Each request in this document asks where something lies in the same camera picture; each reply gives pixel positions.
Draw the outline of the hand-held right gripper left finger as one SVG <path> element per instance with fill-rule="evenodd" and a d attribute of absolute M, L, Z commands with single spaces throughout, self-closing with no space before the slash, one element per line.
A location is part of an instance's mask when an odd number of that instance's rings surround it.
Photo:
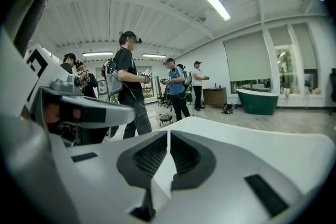
<path fill-rule="evenodd" d="M 50 142 L 75 223 L 164 222 L 154 202 L 167 197 L 154 175 L 166 155 L 166 131 L 76 147 L 56 135 Z"/>

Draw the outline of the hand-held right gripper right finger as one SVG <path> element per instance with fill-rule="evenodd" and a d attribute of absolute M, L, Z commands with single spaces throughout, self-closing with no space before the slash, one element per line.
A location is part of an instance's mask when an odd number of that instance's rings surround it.
<path fill-rule="evenodd" d="M 171 132 L 177 170 L 158 223 L 290 223 L 303 194 L 283 173 L 241 147 Z"/>

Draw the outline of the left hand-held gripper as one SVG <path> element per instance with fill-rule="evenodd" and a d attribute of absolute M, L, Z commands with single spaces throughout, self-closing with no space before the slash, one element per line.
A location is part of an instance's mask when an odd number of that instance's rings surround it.
<path fill-rule="evenodd" d="M 38 76 L 26 107 L 46 132 L 59 135 L 67 146 L 84 145 L 83 127 L 112 127 L 132 122 L 135 110 L 82 96 L 80 78 L 58 65 L 40 46 L 33 47 L 26 63 Z"/>

